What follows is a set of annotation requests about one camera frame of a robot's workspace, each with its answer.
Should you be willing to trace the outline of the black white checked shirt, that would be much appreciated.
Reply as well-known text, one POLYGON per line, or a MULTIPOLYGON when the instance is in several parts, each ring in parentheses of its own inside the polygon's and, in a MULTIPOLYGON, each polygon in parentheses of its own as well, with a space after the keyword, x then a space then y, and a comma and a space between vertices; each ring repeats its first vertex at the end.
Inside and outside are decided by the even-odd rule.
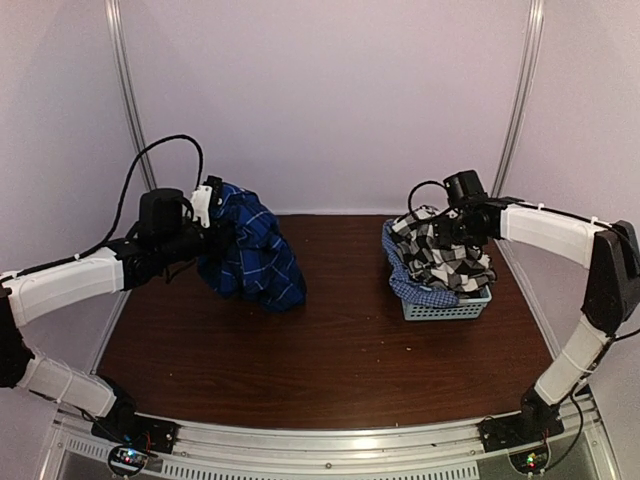
POLYGON ((391 249, 406 268, 409 279, 421 286, 469 295, 497 281, 490 256, 480 247, 436 245, 434 223, 427 223, 440 211, 418 207, 387 222, 391 249))

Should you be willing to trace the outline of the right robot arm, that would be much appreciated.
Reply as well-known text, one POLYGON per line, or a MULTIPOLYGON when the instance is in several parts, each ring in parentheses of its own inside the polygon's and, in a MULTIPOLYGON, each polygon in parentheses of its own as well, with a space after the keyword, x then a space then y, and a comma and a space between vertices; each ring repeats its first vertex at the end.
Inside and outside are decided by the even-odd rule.
POLYGON ((513 197, 494 197, 473 170, 455 173, 442 185, 448 209, 433 222, 444 246, 483 246, 494 239, 517 253, 539 257, 531 273, 532 298, 548 295, 575 308, 570 325, 555 325, 558 352, 524 394, 526 408, 513 419, 519 440, 535 440, 551 424, 549 409, 560 404, 596 370, 619 340, 620 327, 639 305, 639 246, 632 224, 553 209, 513 197))

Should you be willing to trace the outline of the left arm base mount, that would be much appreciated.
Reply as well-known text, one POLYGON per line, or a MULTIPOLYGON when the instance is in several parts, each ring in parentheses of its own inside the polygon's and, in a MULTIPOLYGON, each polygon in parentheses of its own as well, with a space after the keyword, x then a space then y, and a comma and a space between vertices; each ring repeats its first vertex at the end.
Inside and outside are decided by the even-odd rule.
POLYGON ((92 423, 91 433, 138 450, 171 454, 178 425, 139 414, 137 403, 129 393, 107 377, 102 380, 111 387, 116 400, 105 417, 83 413, 83 418, 92 423))

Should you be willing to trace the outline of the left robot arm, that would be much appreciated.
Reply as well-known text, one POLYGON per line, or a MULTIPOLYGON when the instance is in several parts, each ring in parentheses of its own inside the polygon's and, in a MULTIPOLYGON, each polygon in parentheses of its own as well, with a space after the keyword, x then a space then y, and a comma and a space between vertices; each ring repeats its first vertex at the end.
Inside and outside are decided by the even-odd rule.
POLYGON ((87 375, 29 348, 22 327, 50 312, 101 296, 130 291, 170 266, 205 254, 220 254, 232 230, 213 220, 211 208, 223 203, 219 179, 208 178, 191 197, 178 189, 144 194, 139 219, 126 237, 105 240, 87 253, 6 274, 1 280, 1 385, 21 388, 66 403, 104 419, 106 429, 123 444, 144 433, 133 400, 116 385, 87 375))

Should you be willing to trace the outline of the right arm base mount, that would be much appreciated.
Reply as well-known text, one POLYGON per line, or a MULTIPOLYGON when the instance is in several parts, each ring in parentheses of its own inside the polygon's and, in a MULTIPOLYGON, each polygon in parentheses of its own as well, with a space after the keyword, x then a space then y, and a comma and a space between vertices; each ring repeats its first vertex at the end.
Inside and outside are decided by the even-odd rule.
POLYGON ((521 397, 520 410, 504 417, 487 416, 477 424, 485 452, 511 449, 564 432, 560 404, 548 404, 530 387, 521 397))

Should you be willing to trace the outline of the small blue gingham shirt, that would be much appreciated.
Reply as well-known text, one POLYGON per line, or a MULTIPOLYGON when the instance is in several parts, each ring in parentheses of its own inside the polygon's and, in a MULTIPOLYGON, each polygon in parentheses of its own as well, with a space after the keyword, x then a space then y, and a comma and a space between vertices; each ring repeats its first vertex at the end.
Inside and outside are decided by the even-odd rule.
POLYGON ((391 239, 391 219, 382 227, 382 248, 389 262, 391 273, 389 285, 401 300, 417 306, 429 308, 451 308, 459 304, 459 298, 449 290, 426 287, 412 280, 407 267, 400 260, 391 239))

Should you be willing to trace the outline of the light blue plastic basket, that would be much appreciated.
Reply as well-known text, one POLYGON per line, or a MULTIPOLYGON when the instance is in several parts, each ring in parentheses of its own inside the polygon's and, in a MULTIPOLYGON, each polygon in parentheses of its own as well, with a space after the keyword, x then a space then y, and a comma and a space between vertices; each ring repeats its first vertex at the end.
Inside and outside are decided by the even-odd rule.
POLYGON ((421 287, 430 303, 411 303, 401 299, 403 317, 409 322, 475 320, 492 300, 489 286, 464 294, 421 287))

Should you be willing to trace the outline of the blue plaid long sleeve shirt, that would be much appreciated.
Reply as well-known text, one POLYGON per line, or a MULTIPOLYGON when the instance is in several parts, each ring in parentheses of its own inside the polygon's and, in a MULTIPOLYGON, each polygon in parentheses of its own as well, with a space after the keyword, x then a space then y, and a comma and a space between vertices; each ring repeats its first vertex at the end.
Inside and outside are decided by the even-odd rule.
POLYGON ((221 198, 209 206, 211 220, 226 221, 233 240, 223 254, 197 261, 201 279, 225 299, 239 297, 270 312, 302 306, 307 286, 293 248, 281 232, 278 218, 258 195, 222 184, 221 198))

